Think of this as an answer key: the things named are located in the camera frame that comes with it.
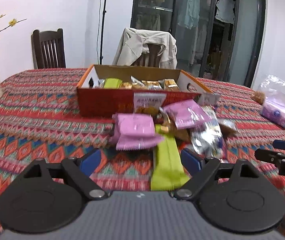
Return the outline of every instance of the snack package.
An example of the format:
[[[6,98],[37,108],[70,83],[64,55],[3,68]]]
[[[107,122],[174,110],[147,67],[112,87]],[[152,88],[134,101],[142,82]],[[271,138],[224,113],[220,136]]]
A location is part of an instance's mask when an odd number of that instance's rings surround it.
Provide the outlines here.
[[[163,90],[158,81],[142,80],[142,83],[147,87],[148,90]]]
[[[204,91],[197,100],[197,104],[200,106],[217,106],[219,98],[219,94]]]
[[[269,94],[262,105],[260,114],[285,128],[285,94],[279,91]]]
[[[114,135],[109,143],[116,144],[116,150],[141,150],[155,147],[164,138],[155,133],[150,115],[114,114]]]
[[[106,78],[104,88],[117,89],[122,84],[122,80],[118,78]]]
[[[216,116],[212,107],[204,106],[203,108],[209,116]],[[199,127],[191,129],[190,138],[194,151],[197,154],[205,155],[207,158],[222,158],[224,141],[216,117]]]
[[[168,114],[164,111],[163,108],[159,108],[160,114],[163,119],[163,123],[160,127],[162,133],[170,133],[174,135],[175,138],[178,138],[184,142],[190,143],[189,132],[187,129],[178,130],[174,123],[171,122]]]
[[[255,100],[258,104],[262,105],[265,101],[265,93],[262,91],[255,91],[251,96],[251,99]]]
[[[94,88],[103,88],[105,85],[105,79],[98,79],[98,84]]]
[[[156,125],[156,132],[162,132],[160,125]],[[181,163],[175,138],[169,134],[163,136],[164,140],[158,143],[154,151],[154,172],[150,180],[152,191],[174,190],[189,180]]]
[[[134,113],[155,116],[165,99],[163,93],[134,93]]]
[[[147,89],[144,83],[131,76],[132,89]]]
[[[233,136],[237,132],[235,123],[229,119],[218,119],[220,130],[224,137]]]
[[[119,89],[132,89],[133,85],[130,82],[123,82]]]
[[[155,134],[151,137],[134,137],[121,135],[118,143],[116,144],[116,150],[142,150],[155,147],[164,138],[160,134]]]
[[[153,119],[147,114],[122,114],[124,119],[118,121],[119,132],[122,135],[150,137],[155,135]]]
[[[179,91],[179,87],[174,79],[163,79],[159,83],[165,91]]]
[[[196,127],[211,120],[201,106],[192,99],[170,104],[165,106],[164,110],[174,120],[178,130]]]

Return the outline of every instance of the wooden chair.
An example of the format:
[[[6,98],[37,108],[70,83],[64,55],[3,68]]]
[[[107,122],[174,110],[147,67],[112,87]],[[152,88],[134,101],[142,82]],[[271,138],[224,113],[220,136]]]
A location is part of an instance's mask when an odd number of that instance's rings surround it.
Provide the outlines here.
[[[156,44],[147,45],[149,53],[141,54],[141,56],[132,63],[132,66],[159,67],[160,57],[158,53],[161,46]]]
[[[57,32],[34,30],[32,51],[35,68],[66,68],[63,29]]]

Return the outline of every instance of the wardrobe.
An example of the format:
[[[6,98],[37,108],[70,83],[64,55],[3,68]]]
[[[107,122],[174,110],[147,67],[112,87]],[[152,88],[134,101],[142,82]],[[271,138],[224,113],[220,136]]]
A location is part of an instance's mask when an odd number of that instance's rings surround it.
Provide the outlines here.
[[[178,69],[250,87],[265,11],[266,0],[134,0],[131,27],[170,32]]]

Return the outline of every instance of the red cardboard box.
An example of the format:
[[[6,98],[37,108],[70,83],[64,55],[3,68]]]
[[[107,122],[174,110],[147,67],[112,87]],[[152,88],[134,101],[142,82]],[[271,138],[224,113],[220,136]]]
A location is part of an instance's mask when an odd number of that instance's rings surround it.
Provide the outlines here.
[[[131,76],[138,80],[157,81],[164,78],[174,79],[180,91],[127,90],[90,88],[90,83],[98,84],[98,79],[119,78],[130,82]],[[171,103],[194,99],[212,91],[183,70],[161,69],[140,66],[90,66],[77,85],[80,114],[84,117],[111,118],[115,113],[134,112],[134,93],[165,93],[163,106]]]

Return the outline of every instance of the tablecloth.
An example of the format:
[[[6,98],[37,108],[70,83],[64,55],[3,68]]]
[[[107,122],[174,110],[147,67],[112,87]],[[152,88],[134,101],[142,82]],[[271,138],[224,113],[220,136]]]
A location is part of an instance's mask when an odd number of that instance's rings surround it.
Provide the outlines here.
[[[28,70],[2,83],[0,194],[35,158],[60,162],[67,156],[80,157],[92,147],[106,144],[111,124],[93,122],[79,114],[76,84],[84,72],[85,69]],[[226,141],[226,159],[230,163],[238,158],[248,159],[285,195],[285,176],[279,176],[274,165],[254,157],[258,147],[272,149],[274,139],[285,140],[285,130],[260,116],[260,105],[250,99],[251,89],[206,79],[199,81],[222,95],[217,116],[236,122],[236,136]],[[112,150],[104,150],[91,178],[104,189],[149,190],[152,166],[150,155],[116,155]],[[285,219],[280,232],[285,235]]]

